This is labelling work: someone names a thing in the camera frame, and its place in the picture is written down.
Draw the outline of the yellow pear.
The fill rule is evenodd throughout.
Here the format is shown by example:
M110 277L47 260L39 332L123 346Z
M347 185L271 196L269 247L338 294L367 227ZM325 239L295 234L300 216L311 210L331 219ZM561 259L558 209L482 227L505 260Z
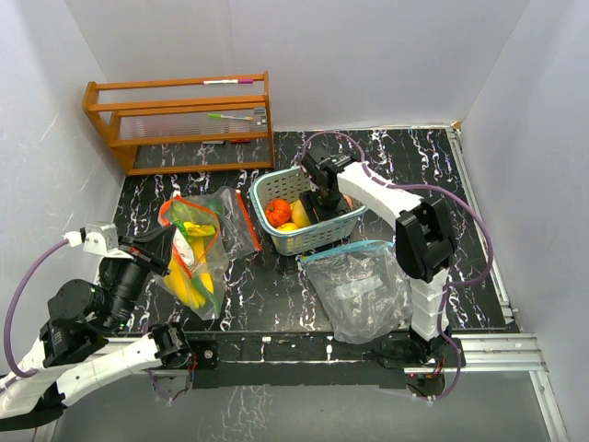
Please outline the yellow pear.
M298 228L305 228L311 225L306 209L300 200L291 204L291 221Z

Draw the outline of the yellow bananas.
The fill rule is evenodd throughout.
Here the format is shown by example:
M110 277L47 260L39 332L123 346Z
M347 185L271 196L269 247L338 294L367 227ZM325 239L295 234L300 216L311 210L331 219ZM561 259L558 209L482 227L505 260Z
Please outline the yellow bananas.
M164 284L185 306L204 308L212 304L214 294L213 279L205 267L205 240L213 237L216 230L211 225L188 221L177 223L176 228L169 274L164 277Z

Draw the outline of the orange carrot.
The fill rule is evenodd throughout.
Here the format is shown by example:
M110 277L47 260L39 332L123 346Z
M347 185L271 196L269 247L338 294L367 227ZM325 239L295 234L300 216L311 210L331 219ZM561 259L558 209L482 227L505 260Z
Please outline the orange carrot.
M266 220L274 228L288 223L291 219L291 213L291 205L280 198L271 200L264 210Z

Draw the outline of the clear zip bag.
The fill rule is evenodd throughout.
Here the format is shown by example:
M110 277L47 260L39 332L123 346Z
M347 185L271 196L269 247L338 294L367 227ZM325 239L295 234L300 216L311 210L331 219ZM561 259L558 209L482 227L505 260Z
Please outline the clear zip bag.
M356 241L305 256L301 263L336 341L369 343L410 326L409 280L392 242Z
M204 199L220 221L222 242L232 258L244 259L260 250L260 241L240 190L224 186L205 195Z
M176 228L168 275L160 284L201 320L218 319L228 268L218 212L176 194L160 207L158 222Z

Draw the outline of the clear zip top bag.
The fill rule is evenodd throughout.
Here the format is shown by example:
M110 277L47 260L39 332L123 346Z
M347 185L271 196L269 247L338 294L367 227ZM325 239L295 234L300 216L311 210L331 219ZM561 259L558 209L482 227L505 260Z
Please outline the clear zip top bag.
M205 195L204 199L220 221L222 242L232 258L244 259L260 250L260 241L240 190L224 186Z

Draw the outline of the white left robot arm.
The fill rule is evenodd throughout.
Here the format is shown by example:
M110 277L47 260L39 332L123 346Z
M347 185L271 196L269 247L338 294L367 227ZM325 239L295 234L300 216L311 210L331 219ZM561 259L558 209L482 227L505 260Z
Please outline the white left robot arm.
M49 424L111 382L187 363L191 347L177 323L156 325L138 340L96 355L108 346L109 336L128 322L148 280L169 274L173 247L180 238L174 225L140 237L122 237L112 223L98 223L65 233L42 253L22 277L6 313L3 342L10 371L1 378L2 431ZM17 302L40 265L65 246L82 247L101 257L99 281L64 283L47 302L49 318L38 338L17 361L11 347Z

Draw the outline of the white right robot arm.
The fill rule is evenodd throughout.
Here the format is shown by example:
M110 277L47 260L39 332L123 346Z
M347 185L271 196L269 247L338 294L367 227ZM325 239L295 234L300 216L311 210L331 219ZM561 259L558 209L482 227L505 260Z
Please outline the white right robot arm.
M445 202L397 189L365 162L322 148L303 155L301 170L311 182L311 189L299 196L311 224L348 214L353 199L394 229L397 262L412 292L410 331L419 336L410 342L410 354L421 365L433 364L444 351L438 337L448 320L441 302L456 251Z

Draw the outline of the teal plastic basket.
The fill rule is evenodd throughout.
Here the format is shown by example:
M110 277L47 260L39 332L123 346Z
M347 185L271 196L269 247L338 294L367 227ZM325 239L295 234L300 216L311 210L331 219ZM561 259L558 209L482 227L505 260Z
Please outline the teal plastic basket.
M310 180L298 167L282 169L257 177L249 188L253 210L262 229L268 233L275 249L284 256L293 256L335 241L348 238L367 208L355 203L350 213L291 232L282 232L268 222L265 209L274 199L294 202L299 194L310 191Z

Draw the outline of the wooden rack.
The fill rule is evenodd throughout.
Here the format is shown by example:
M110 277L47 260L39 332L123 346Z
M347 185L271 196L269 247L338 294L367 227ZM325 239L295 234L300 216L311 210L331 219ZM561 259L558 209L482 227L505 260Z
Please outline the wooden rack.
M203 80L252 78L251 85L202 85ZM237 169L273 169L270 79L266 72L87 84L82 109L128 177ZM208 113L252 116L254 121L212 120ZM264 141L264 159L194 165L141 167L141 149L150 146L247 145Z

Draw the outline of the green white marker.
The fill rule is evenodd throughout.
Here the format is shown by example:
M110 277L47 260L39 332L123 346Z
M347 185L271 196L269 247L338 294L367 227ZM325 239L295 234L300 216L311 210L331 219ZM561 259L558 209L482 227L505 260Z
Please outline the green white marker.
M233 121L244 121L244 122L252 122L254 121L254 117L252 116L240 116L240 115L228 115L222 113L208 113L208 118L212 120L233 120Z

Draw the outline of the pink white marker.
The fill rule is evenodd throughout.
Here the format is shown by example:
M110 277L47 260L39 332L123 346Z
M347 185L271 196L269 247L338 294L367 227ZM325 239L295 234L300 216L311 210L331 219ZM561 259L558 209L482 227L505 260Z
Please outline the pink white marker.
M255 82L252 78L225 78L217 80L203 80L202 85L251 85Z

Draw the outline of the black metal base rail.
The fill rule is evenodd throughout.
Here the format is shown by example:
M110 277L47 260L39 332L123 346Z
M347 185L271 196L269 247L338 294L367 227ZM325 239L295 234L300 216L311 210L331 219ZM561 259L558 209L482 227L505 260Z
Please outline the black metal base rail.
M373 386L438 395L446 372L466 365L462 343L431 344L406 331L369 343L337 341L332 333L188 331L186 349L156 364L156 373L178 371L192 389L237 386Z

